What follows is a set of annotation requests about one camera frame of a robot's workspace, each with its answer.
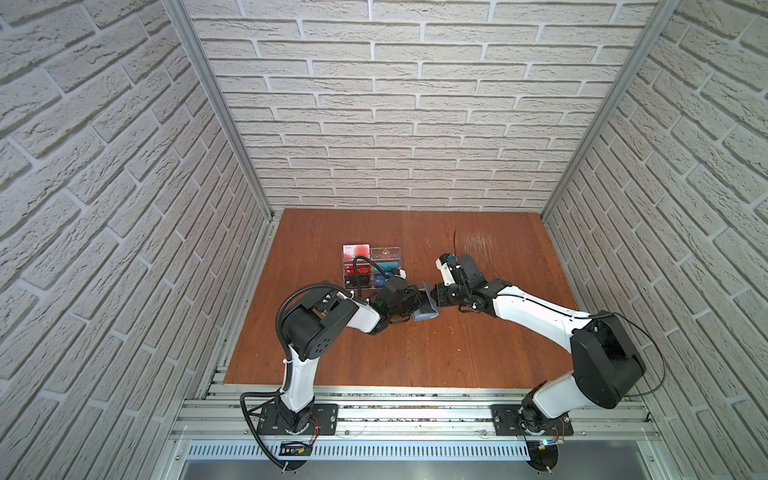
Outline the aluminium rail frame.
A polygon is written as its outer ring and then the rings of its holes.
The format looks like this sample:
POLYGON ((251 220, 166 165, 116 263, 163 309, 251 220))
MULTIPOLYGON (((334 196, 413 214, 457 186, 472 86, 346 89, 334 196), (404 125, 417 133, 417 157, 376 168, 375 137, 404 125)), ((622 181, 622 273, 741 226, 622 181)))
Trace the aluminium rail frame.
MULTIPOLYGON (((239 406, 255 385, 214 383, 202 400, 186 400, 171 428, 173 439, 234 440, 250 435, 239 406)), ((490 440, 491 407, 517 404, 524 389, 317 386, 318 403, 338 406, 336 437, 354 440, 490 440)), ((584 407, 569 413, 571 440, 650 440, 661 433, 640 401, 612 410, 584 407)))

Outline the clear acrylic card organizer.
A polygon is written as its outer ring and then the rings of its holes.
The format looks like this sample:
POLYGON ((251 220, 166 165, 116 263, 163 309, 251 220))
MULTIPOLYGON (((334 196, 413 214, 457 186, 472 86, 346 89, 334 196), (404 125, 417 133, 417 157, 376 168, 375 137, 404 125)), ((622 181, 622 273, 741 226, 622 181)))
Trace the clear acrylic card organizer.
POLYGON ((357 262, 358 260, 367 261, 372 266, 372 268, 376 266, 376 264, 374 263, 375 260, 399 260, 400 267, 401 267, 402 250, 400 247, 397 247, 397 246, 392 246, 392 247, 371 247, 370 246, 370 256, 369 257, 358 256, 353 261, 357 262))

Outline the red white card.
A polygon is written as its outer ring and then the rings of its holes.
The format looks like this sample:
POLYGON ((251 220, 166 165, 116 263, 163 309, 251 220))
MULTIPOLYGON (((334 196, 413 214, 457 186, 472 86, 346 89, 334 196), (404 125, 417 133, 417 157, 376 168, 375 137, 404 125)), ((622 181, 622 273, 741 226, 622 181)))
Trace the red white card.
POLYGON ((342 246, 342 259, 344 262, 352 262, 356 257, 369 257, 369 244, 346 244, 342 246))

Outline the red black cards stack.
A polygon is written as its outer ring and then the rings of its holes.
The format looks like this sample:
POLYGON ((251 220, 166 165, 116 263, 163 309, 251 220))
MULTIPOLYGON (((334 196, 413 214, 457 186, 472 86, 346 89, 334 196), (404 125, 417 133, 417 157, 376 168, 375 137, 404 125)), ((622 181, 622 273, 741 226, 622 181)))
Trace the red black cards stack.
POLYGON ((372 287, 372 266, 364 260, 345 262, 343 264, 343 281, 347 289, 362 290, 372 287))

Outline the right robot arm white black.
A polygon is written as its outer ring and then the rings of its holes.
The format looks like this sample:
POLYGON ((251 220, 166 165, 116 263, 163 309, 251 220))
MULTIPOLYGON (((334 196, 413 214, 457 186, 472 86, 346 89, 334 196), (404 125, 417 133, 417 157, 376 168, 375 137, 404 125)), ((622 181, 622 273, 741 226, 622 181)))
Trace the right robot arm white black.
POLYGON ((443 254, 442 281, 433 294, 440 307, 466 307, 537 333, 571 356, 572 370, 530 391, 518 414, 530 431, 563 420, 574 409, 613 409, 640 380, 646 366, 619 315, 590 314, 530 295, 500 279, 488 281, 469 255, 443 254))

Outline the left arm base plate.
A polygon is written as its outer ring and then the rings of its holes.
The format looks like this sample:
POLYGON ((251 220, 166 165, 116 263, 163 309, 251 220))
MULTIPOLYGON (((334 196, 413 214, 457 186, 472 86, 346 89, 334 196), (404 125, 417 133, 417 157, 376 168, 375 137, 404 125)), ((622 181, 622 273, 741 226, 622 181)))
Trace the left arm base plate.
POLYGON ((281 401, 272 402, 261 408, 256 431, 259 435, 310 435, 318 431, 320 436, 333 436, 338 415, 338 404, 311 403, 294 412, 281 401))

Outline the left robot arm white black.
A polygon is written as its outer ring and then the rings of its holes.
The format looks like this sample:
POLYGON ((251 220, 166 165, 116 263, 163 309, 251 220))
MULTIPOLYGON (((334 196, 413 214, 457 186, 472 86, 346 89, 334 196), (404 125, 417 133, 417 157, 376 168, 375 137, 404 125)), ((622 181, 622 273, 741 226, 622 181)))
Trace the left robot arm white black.
POLYGON ((377 335, 407 322, 422 306, 434 312, 428 293, 398 275, 385 280, 371 300, 327 281, 289 296, 276 315, 276 333, 286 355, 278 412, 289 428, 297 432, 310 421, 319 359, 345 329, 377 335))

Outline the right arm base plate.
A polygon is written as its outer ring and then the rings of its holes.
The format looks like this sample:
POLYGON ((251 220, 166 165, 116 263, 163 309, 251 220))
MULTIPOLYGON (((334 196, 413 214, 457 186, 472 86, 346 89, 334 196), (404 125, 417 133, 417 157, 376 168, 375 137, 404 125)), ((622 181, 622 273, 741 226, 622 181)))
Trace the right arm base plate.
POLYGON ((534 407, 520 404, 490 406, 491 420, 497 436, 568 437, 574 434, 567 414, 546 418, 534 407))

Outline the teal blue cards stack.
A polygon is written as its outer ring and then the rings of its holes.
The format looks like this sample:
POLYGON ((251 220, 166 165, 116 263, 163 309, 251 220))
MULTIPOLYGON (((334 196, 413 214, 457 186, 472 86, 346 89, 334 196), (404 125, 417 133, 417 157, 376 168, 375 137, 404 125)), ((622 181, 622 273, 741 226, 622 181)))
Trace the teal blue cards stack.
POLYGON ((384 282, 400 269, 399 260, 375 260, 374 263, 376 266, 372 268, 371 278, 372 287, 375 289, 382 288, 384 282))

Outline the blue leather card holder wallet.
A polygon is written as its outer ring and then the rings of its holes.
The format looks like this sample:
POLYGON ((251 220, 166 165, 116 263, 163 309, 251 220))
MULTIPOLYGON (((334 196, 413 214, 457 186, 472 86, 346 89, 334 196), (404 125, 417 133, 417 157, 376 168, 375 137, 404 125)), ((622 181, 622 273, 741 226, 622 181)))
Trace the blue leather card holder wallet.
POLYGON ((426 283, 423 283, 423 287, 418 290, 419 298, 421 299, 420 305, 414 310, 410 316, 414 322, 432 320, 439 316, 438 307, 431 292, 426 283))

